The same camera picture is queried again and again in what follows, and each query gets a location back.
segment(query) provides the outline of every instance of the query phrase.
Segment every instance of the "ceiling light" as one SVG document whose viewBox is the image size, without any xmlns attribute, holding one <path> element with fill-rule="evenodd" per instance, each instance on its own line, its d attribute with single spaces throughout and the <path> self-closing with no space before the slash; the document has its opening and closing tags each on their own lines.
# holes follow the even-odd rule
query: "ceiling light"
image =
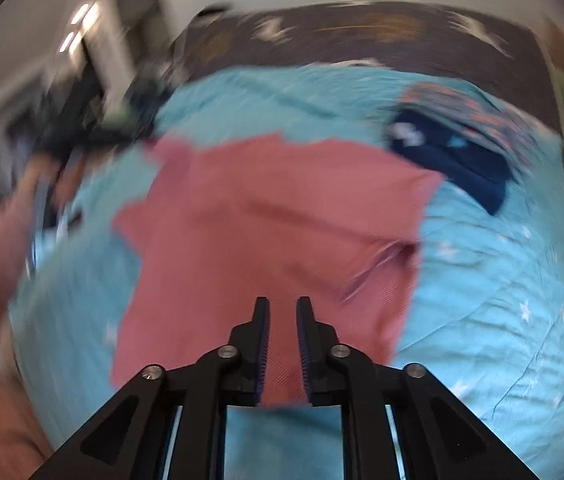
<svg viewBox="0 0 564 480">
<path fill-rule="evenodd" d="M 71 46 L 69 47 L 69 54 L 72 54 L 73 52 L 75 52 L 75 49 L 80 46 L 81 41 L 82 41 L 82 35 L 81 35 L 81 33 L 78 32 L 75 35 L 75 39 L 71 42 Z"/>
<path fill-rule="evenodd" d="M 69 35 L 64 38 L 64 41 L 62 42 L 62 46 L 60 47 L 60 52 L 64 52 L 66 50 L 66 48 L 69 46 L 69 43 L 71 43 L 71 40 L 73 39 L 73 35 L 74 32 L 69 32 Z"/>
<path fill-rule="evenodd" d="M 78 23 L 84 17 L 87 10 L 89 10 L 89 4 L 84 4 L 83 6 L 81 6 L 71 20 L 71 25 Z"/>
<path fill-rule="evenodd" d="M 84 19 L 82 20 L 82 30 L 87 32 L 95 22 L 98 21 L 98 17 L 100 16 L 100 10 L 98 9 L 98 4 L 93 4 L 89 12 L 86 13 Z"/>
</svg>

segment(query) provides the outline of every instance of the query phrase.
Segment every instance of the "folded clothes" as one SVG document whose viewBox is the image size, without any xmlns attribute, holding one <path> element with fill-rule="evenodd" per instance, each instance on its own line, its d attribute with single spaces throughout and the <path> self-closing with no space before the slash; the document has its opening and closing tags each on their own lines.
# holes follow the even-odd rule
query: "folded clothes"
<svg viewBox="0 0 564 480">
<path fill-rule="evenodd" d="M 176 368 L 226 343 L 270 301 L 265 405 L 306 402 L 295 318 L 319 320 L 389 362 L 419 267 L 418 228 L 442 177 L 355 142 L 264 136 L 208 150 L 163 139 L 149 195 L 114 221 L 142 255 L 115 384 L 146 363 Z"/>
<path fill-rule="evenodd" d="M 529 121 L 520 113 L 450 86 L 432 82 L 412 85 L 392 107 L 392 115 L 405 110 L 417 111 L 460 137 L 501 154 L 515 176 L 524 174 L 530 166 L 530 154 L 537 148 Z"/>
<path fill-rule="evenodd" d="M 504 156 L 467 140 L 446 124 L 404 110 L 387 127 L 391 149 L 422 168 L 444 173 L 491 215 L 502 206 L 512 177 Z"/>
</svg>

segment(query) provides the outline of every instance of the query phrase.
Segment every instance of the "bed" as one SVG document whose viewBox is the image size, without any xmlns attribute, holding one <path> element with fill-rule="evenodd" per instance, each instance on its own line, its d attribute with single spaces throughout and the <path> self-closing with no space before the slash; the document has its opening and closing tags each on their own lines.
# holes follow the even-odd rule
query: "bed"
<svg viewBox="0 0 564 480">
<path fill-rule="evenodd" d="M 528 117 L 532 170 L 507 187 L 497 215 L 447 182 L 428 204 L 418 286 L 390 364 L 425 364 L 542 480 L 563 479 L 564 152 L 534 35 L 468 10 L 369 1 L 222 16 L 184 34 L 189 82 L 158 129 L 198 146 L 281 130 L 293 142 L 380 149 L 381 110 L 417 82 Z M 114 391 L 117 330 L 142 262 L 110 223 L 157 173 L 131 149 L 85 184 L 66 213 L 81 212 L 81 227 L 11 303 L 18 367 L 54 447 Z M 337 410 L 235 410 L 227 432 L 227 478 L 342 477 Z"/>
</svg>

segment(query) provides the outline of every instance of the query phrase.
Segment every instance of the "blue blanket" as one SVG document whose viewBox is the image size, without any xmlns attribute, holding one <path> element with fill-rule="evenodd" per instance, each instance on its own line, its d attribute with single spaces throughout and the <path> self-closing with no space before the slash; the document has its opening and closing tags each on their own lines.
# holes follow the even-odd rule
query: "blue blanket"
<svg viewBox="0 0 564 480">
<path fill-rule="evenodd" d="M 413 81 L 372 68 L 227 70 L 177 91 L 164 131 L 212 145 L 282 130 L 382 145 L 382 107 Z M 498 106 L 505 104 L 489 98 Z M 530 176 L 507 183 L 495 216 L 444 183 L 421 226 L 423 263 L 394 362 L 422 362 L 542 480 L 564 479 L 564 171 L 561 140 L 536 124 Z M 136 150 L 86 186 L 84 224 L 58 244 L 11 305 L 18 365 L 59 446 L 112 394 L 116 330 L 141 262 L 110 230 L 157 168 Z M 226 477 L 342 478 L 333 409 L 233 410 Z"/>
</svg>

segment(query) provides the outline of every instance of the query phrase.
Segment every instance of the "metal screw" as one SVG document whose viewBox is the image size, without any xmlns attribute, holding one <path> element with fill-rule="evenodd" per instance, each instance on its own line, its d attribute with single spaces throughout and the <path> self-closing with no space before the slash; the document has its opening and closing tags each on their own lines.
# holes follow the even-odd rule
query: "metal screw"
<svg viewBox="0 0 564 480">
<path fill-rule="evenodd" d="M 351 353 L 351 350 L 348 346 L 346 345 L 334 345 L 331 347 L 331 355 L 333 357 L 348 357 L 348 355 Z"/>
<path fill-rule="evenodd" d="M 222 359 L 230 359 L 238 355 L 238 349 L 233 345 L 224 345 L 217 349 L 217 354 Z"/>
<path fill-rule="evenodd" d="M 162 368 L 160 368 L 158 365 L 150 365 L 147 366 L 144 370 L 142 370 L 142 377 L 144 377 L 145 379 L 149 379 L 150 381 L 157 379 L 161 375 L 162 375 Z"/>
<path fill-rule="evenodd" d="M 411 363 L 406 367 L 406 373 L 414 379 L 421 379 L 427 374 L 427 369 L 418 363 Z"/>
</svg>

